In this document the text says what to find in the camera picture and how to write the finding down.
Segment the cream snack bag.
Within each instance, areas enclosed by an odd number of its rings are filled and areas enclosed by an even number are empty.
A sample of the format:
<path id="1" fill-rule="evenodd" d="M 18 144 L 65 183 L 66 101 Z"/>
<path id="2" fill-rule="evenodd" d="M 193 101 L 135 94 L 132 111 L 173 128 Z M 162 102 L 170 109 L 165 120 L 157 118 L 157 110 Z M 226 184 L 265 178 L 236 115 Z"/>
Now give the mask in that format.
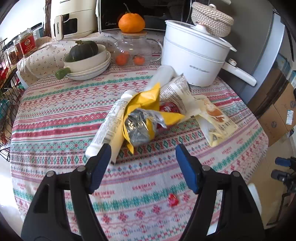
<path id="1" fill-rule="evenodd" d="M 194 118 L 210 147 L 224 142 L 238 129 L 238 126 L 206 96 L 197 95 L 195 101 L 200 112 Z"/>

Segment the white tube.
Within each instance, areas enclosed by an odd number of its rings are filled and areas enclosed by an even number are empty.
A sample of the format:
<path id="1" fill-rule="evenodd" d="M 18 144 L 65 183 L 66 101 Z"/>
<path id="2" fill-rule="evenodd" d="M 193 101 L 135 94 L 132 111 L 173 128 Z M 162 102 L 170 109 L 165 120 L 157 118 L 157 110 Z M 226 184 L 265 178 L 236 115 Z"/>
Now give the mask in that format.
<path id="1" fill-rule="evenodd" d="M 86 149 L 85 156 L 87 159 L 96 156 L 103 144 L 109 144 L 111 146 L 110 162 L 112 164 L 116 163 L 116 158 L 124 141 L 122 133 L 123 115 L 127 104 L 134 95 L 136 95 L 135 91 L 127 90 L 114 103 L 91 144 Z"/>
<path id="2" fill-rule="evenodd" d="M 172 66 L 162 65 L 160 66 L 151 80 L 148 82 L 144 91 L 152 89 L 155 84 L 159 83 L 161 87 L 169 83 L 173 78 L 177 76 Z"/>

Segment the red soda can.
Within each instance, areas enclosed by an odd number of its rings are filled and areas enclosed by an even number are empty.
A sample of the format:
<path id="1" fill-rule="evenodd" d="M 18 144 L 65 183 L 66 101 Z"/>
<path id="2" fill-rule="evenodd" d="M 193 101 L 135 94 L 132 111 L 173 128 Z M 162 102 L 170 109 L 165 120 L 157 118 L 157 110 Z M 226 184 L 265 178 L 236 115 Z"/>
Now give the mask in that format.
<path id="1" fill-rule="evenodd" d="M 157 133 L 163 133 L 170 129 L 173 125 L 177 124 L 184 118 L 177 105 L 173 102 L 163 102 L 159 107 L 160 114 L 164 117 L 165 127 L 157 124 Z"/>

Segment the yellow snack bag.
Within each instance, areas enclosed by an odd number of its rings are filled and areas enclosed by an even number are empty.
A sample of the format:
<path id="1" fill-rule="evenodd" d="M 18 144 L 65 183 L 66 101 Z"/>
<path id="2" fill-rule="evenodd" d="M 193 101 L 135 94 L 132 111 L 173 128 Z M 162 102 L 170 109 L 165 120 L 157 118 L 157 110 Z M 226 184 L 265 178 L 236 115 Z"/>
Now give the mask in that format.
<path id="1" fill-rule="evenodd" d="M 137 93 L 127 104 L 123 115 L 122 133 L 131 154 L 136 147 L 149 143 L 155 138 L 157 124 L 165 127 L 164 117 L 160 114 L 159 83 L 148 90 Z"/>

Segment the small red candy wrapper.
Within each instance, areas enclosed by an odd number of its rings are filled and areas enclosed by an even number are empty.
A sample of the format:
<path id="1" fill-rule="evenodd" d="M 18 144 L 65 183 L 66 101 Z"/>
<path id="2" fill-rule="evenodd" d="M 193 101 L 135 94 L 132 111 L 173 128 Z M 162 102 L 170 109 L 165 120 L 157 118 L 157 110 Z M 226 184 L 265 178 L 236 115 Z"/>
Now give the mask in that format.
<path id="1" fill-rule="evenodd" d="M 178 205 L 179 200 L 177 199 L 177 197 L 173 193 L 170 193 L 168 195 L 168 203 L 169 203 L 170 207 L 175 207 Z"/>

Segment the cardboard box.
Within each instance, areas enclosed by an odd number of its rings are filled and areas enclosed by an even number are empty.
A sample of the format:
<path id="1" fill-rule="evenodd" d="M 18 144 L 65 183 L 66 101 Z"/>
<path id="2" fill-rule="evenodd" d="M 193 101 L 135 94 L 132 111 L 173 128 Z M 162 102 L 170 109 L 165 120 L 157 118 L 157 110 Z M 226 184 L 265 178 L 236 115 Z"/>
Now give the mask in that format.
<path id="1" fill-rule="evenodd" d="M 288 82 L 280 97 L 259 118 L 268 146 L 272 146 L 295 127 L 295 89 Z"/>

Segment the patterned tablecloth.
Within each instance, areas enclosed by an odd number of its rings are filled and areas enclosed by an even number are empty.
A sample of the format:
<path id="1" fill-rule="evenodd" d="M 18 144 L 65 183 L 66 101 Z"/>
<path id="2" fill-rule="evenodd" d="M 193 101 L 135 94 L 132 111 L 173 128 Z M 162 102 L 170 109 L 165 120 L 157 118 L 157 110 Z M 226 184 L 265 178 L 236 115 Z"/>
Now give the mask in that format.
<path id="1" fill-rule="evenodd" d="M 113 104 L 126 90 L 142 91 L 158 69 L 154 62 L 140 71 L 110 65 L 85 81 L 44 77 L 25 91 L 11 140 L 13 192 L 21 218 L 44 175 L 67 173 L 85 164 L 85 151 Z M 174 126 L 130 154 L 121 148 L 99 189 L 90 197 L 109 240 L 178 240 L 193 210 L 196 195 L 187 187 L 175 147 L 188 151 L 215 171 L 238 171 L 249 181 L 265 157 L 268 138 L 256 117 L 220 78 L 210 87 L 191 87 L 204 95 L 238 126 L 210 147 L 195 120 Z M 170 207 L 168 195 L 179 203 Z"/>

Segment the grey refrigerator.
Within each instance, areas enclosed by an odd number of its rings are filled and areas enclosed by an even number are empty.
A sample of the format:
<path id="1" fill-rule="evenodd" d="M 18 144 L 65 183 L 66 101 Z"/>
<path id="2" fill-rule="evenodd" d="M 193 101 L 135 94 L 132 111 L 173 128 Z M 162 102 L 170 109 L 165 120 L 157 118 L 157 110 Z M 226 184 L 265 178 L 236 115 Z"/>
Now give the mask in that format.
<path id="1" fill-rule="evenodd" d="M 221 70 L 219 76 L 248 103 L 267 83 L 268 75 L 281 72 L 289 78 L 295 57 L 295 41 L 292 39 L 283 17 L 270 1 L 212 1 L 218 10 L 234 18 L 230 34 L 225 37 L 236 48 L 228 59 L 252 75 L 257 84 L 251 87 L 238 77 Z"/>

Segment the white electric pot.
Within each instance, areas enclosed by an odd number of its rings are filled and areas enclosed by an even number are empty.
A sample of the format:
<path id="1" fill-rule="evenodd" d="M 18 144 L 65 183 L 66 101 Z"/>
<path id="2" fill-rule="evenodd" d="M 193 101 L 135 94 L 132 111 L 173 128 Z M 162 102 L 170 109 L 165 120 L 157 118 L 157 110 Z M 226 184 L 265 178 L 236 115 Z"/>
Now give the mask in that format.
<path id="1" fill-rule="evenodd" d="M 236 67 L 236 61 L 226 61 L 229 52 L 237 50 L 226 40 L 211 35 L 205 26 L 175 20 L 165 23 L 161 64 L 171 66 L 177 75 L 184 75 L 189 84 L 210 86 L 221 69 L 252 87 L 257 84 L 253 76 Z"/>

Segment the white stacked bowls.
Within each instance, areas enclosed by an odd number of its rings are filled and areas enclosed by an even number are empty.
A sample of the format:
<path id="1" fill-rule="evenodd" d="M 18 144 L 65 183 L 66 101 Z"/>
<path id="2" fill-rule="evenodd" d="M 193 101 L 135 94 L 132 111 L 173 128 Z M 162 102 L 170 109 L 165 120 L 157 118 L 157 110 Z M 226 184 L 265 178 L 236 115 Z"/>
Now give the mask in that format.
<path id="1" fill-rule="evenodd" d="M 72 80 L 88 80 L 103 73 L 111 62 L 111 54 L 104 45 L 97 45 L 98 53 L 92 57 L 74 61 L 68 53 L 64 58 L 64 67 L 57 70 L 55 77 L 62 79 L 68 76 Z"/>

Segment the floral white cloth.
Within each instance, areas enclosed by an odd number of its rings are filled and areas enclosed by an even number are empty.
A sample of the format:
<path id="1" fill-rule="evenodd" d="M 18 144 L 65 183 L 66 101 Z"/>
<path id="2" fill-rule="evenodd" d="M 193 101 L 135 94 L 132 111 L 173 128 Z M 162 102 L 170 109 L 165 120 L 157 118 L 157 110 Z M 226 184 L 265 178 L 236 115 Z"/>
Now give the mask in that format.
<path id="1" fill-rule="evenodd" d="M 37 39 L 37 50 L 17 64 L 20 77 L 30 86 L 41 78 L 53 75 L 64 67 L 63 59 L 74 45 L 74 40 Z"/>

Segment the dark green squash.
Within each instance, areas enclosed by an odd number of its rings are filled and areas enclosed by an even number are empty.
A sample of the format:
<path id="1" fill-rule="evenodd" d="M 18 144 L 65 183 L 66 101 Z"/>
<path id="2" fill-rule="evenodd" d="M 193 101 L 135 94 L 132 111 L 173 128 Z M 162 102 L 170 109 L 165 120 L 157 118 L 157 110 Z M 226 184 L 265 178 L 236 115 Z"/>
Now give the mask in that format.
<path id="1" fill-rule="evenodd" d="M 93 41 L 76 41 L 76 45 L 73 46 L 69 52 L 69 61 L 76 62 L 84 60 L 98 54 L 99 49 Z"/>

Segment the glass teapot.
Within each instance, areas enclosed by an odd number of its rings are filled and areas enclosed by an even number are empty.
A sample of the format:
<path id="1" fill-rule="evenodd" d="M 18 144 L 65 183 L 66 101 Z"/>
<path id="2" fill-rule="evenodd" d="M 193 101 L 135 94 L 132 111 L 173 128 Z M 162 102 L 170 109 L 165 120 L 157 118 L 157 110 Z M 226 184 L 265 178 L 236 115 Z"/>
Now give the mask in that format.
<path id="1" fill-rule="evenodd" d="M 148 66 L 153 62 L 161 60 L 163 53 L 163 46 L 158 40 L 149 38 L 146 31 L 139 33 L 127 34 L 121 33 L 117 38 L 113 36 L 107 37 L 109 44 L 111 45 L 112 59 L 115 63 L 115 57 L 119 53 L 128 52 L 130 58 L 125 66 L 119 66 L 123 68 L 137 68 Z M 145 64 L 143 66 L 137 66 L 133 63 L 135 55 L 141 55 L 145 57 Z"/>

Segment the large orange mandarin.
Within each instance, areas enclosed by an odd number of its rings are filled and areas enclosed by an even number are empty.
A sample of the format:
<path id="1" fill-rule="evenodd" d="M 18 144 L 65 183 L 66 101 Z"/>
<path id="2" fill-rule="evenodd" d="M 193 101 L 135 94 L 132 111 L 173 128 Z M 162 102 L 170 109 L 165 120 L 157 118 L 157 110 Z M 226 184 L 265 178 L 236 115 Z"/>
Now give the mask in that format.
<path id="1" fill-rule="evenodd" d="M 145 20 L 137 13 L 131 13 L 126 3 L 126 13 L 119 19 L 118 26 L 123 33 L 139 33 L 145 28 Z"/>

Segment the black microwave oven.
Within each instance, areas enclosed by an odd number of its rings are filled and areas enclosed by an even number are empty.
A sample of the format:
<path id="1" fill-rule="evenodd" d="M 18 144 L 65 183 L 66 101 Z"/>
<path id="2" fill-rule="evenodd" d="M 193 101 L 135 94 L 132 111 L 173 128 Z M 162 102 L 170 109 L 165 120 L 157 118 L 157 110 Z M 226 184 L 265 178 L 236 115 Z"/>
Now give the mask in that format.
<path id="1" fill-rule="evenodd" d="M 182 0 L 98 1 L 98 31 L 118 30 L 120 18 L 128 12 L 139 14 L 145 20 L 146 30 L 164 31 L 166 20 L 191 23 L 192 3 Z"/>

